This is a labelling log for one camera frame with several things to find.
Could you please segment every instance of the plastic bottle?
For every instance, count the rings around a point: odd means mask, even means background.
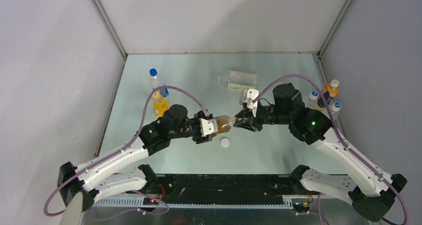
[[[310,108],[310,109],[315,109],[318,105],[318,92],[313,91],[309,94],[306,102],[305,102],[305,106]]]
[[[170,108],[166,99],[158,92],[152,95],[152,106],[157,117],[162,117],[164,112]]]
[[[257,80],[256,74],[237,71],[226,71],[218,76],[218,82],[230,90],[238,91],[255,89]]]
[[[330,106],[331,115],[334,119],[337,119],[337,117],[340,115],[340,109],[341,109],[341,103],[340,102],[336,102],[336,103],[334,103]]]
[[[214,119],[217,121],[218,130],[217,132],[214,132],[213,134],[221,134],[221,133],[229,132],[237,120],[236,117],[229,117],[227,115],[220,115],[220,116],[214,117]]]
[[[151,77],[149,78],[149,81],[151,83],[152,89],[155,89],[157,87],[165,86],[166,83],[164,82],[164,79],[157,73],[157,70],[155,68],[152,68],[149,70],[149,74]],[[160,94],[163,97],[167,97],[169,95],[169,90],[167,88],[161,89]]]
[[[327,103],[330,104],[331,100],[337,96],[338,92],[340,91],[340,87],[338,87],[340,82],[338,80],[332,80],[330,83],[327,83],[322,88],[322,95],[318,96],[318,103],[317,103],[317,110],[323,110],[325,105],[324,102],[321,99],[321,96],[324,96],[327,100]]]

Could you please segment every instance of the white wall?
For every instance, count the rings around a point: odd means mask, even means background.
[[[422,186],[422,0],[356,0],[323,57],[340,80],[348,139],[373,162],[402,173],[411,223]],[[401,224],[396,201],[387,218]]]
[[[58,224],[44,202],[61,164],[93,157],[122,58],[90,0],[0,8],[0,223]]]
[[[101,0],[128,53],[317,51],[345,0]]]

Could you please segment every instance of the small bottle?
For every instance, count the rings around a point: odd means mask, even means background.
[[[158,75],[157,70],[155,70],[155,68],[152,68],[151,70],[149,70],[149,74],[151,75],[151,77],[149,78],[149,81],[151,83],[152,89],[166,85],[166,83],[164,82],[164,79],[161,77],[161,74]],[[167,97],[169,95],[169,90],[167,88],[161,89],[160,94],[163,97]]]
[[[329,105],[331,100],[337,96],[338,92],[340,91],[340,88],[338,87],[340,82],[338,80],[332,80],[330,83],[327,83],[322,88],[322,95],[318,96],[318,103],[316,109],[321,111],[324,109],[325,105],[324,102],[321,99],[321,96],[324,96],[327,100],[327,104]]]
[[[236,117],[228,117],[227,115],[220,115],[220,116],[214,117],[214,119],[217,121],[218,130],[217,132],[214,132],[213,134],[221,134],[221,133],[229,132],[237,120]]]
[[[330,106],[331,115],[334,119],[337,119],[337,117],[340,115],[340,109],[341,109],[340,102],[336,102],[336,103],[334,103]]]
[[[157,117],[162,117],[164,112],[170,108],[166,99],[158,92],[152,95],[152,106]]]
[[[317,91],[313,91],[309,94],[308,99],[305,102],[305,106],[310,108],[310,109],[315,109],[318,105],[318,92]]]

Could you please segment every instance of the glass table surface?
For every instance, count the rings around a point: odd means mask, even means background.
[[[240,91],[229,90],[218,82],[226,71],[255,73],[257,88],[263,90],[274,80],[287,74],[303,74],[318,85],[321,80],[311,53],[238,53],[238,54],[156,54],[129,55],[118,86],[100,156],[128,142],[136,133],[145,101],[151,92],[149,70],[156,68],[166,84],[179,87],[198,98],[214,116],[234,116],[242,106]],[[287,79],[306,98],[312,85],[301,79]],[[263,98],[274,102],[271,93]],[[171,105],[181,104],[192,118],[200,107],[186,95],[169,90]],[[145,123],[156,120],[152,104],[148,105]],[[222,138],[230,145],[221,146]],[[191,138],[173,139],[170,146],[151,157],[139,160],[120,172],[128,172],[140,164],[149,164],[155,173],[178,174],[290,174],[299,164],[328,174],[344,171],[321,152],[298,141],[287,125],[263,125],[260,132],[232,128],[211,142],[195,144]]]

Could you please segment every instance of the white cap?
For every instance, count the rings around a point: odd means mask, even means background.
[[[223,138],[223,139],[221,139],[221,145],[222,145],[224,148],[227,148],[227,147],[230,145],[230,140],[228,140],[227,138]]]
[[[309,94],[309,98],[310,98],[311,100],[316,100],[316,99],[318,98],[318,92],[316,92],[316,91],[311,92],[311,93]]]
[[[330,82],[330,86],[331,86],[332,88],[337,88],[337,87],[338,87],[338,85],[340,85],[340,82],[339,82],[338,80],[332,80],[332,81]]]
[[[332,104],[331,105],[331,110],[333,111],[333,112],[337,112],[337,111],[339,111],[341,109],[341,104],[340,104],[340,102],[336,102],[336,103],[334,103],[334,104]]]

